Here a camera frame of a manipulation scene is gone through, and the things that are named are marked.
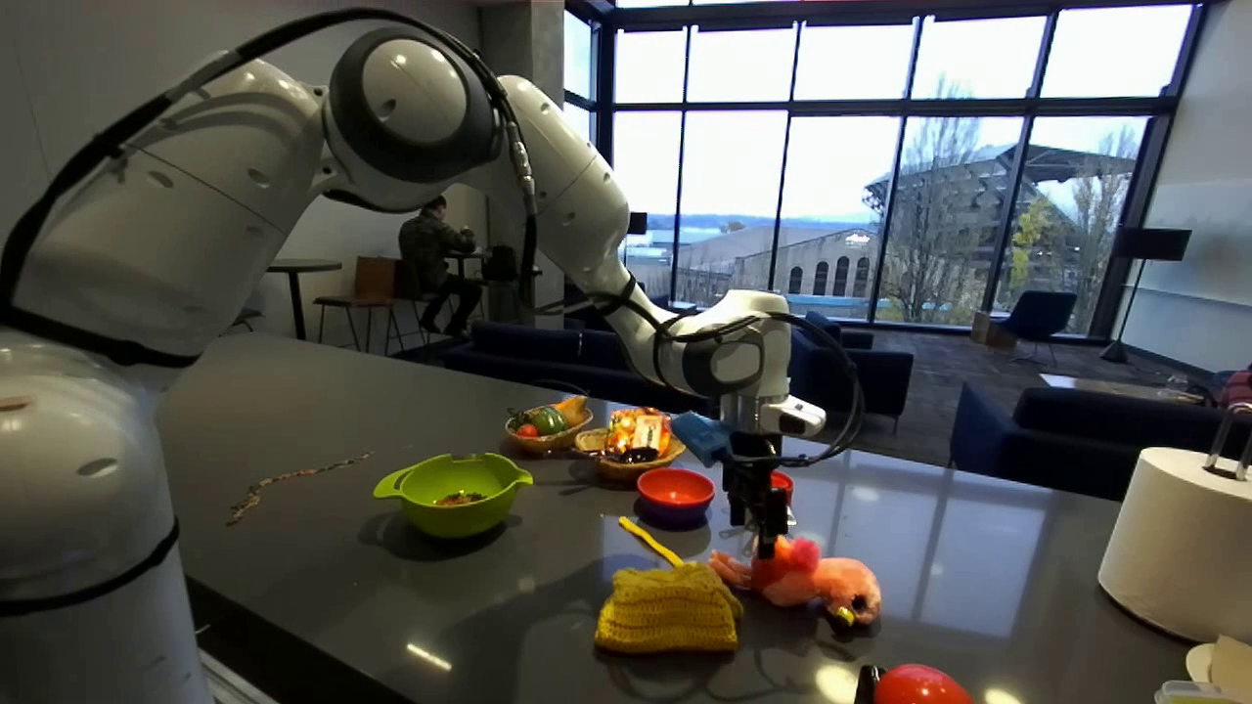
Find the gray countertop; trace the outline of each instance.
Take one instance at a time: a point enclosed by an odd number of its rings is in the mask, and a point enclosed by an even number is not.
[[[228,336],[160,411],[189,574],[408,698],[851,698],[856,664],[927,659],[978,698],[1131,704],[1184,675],[1184,640],[1096,587],[1115,503],[878,452],[794,467],[798,530],[878,574],[878,629],[837,640],[808,615],[745,598],[732,657],[593,654],[610,574],[655,565],[615,526],[635,511],[628,487],[579,457],[525,457],[534,486],[505,530],[465,548],[431,542],[370,500],[383,471],[419,457],[500,448],[505,406],[547,398]],[[251,481],[290,467],[328,471],[282,481],[228,522]],[[706,526],[652,534],[688,559],[742,548],[718,495]]]

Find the sky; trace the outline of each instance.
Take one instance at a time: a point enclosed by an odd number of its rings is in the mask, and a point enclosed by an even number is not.
[[[1064,12],[1047,54],[1043,99],[1158,92],[1175,69],[1188,6]],[[941,82],[971,99],[1019,99],[1043,18],[962,18],[922,28],[920,99]],[[695,29],[691,102],[781,102],[794,29]],[[908,28],[807,28],[798,99],[899,99]],[[680,99],[680,29],[616,36],[616,102]],[[691,113],[683,157],[683,211],[774,211],[781,168],[781,113]],[[1043,115],[1031,143],[1099,147],[1105,134],[1143,134],[1143,115]],[[1015,115],[983,115],[978,143],[1014,143]],[[890,168],[899,119],[802,115],[791,134],[787,213],[864,217],[864,183]],[[627,195],[648,211],[676,198],[676,113],[616,113],[615,168]]]

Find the paper towel roll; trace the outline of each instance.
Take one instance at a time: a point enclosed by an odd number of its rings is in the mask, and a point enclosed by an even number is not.
[[[1147,447],[1096,584],[1143,620],[1188,640],[1252,638],[1252,481],[1210,452]]]

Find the green bowl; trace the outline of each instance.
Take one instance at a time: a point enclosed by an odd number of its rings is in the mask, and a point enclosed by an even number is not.
[[[512,500],[534,477],[505,452],[432,452],[374,486],[374,500],[399,500],[409,526],[439,540],[468,540],[507,521]]]

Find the red tomato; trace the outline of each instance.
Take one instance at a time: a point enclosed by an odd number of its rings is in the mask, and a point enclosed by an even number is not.
[[[895,664],[872,693],[872,704],[975,704],[958,680],[929,664]]]

